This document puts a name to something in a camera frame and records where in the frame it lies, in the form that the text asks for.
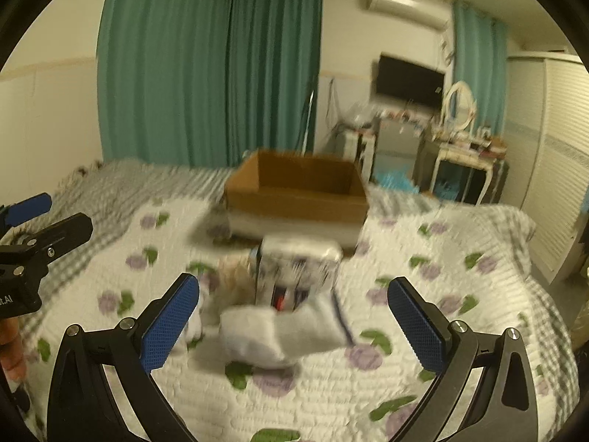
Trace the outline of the left hand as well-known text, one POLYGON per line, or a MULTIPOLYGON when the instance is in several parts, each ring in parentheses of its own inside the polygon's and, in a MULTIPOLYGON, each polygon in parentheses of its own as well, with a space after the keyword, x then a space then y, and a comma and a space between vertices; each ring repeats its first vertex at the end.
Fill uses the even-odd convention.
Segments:
POLYGON ((17 317, 1 320, 0 360, 9 379, 22 382, 26 378, 27 366, 17 317))

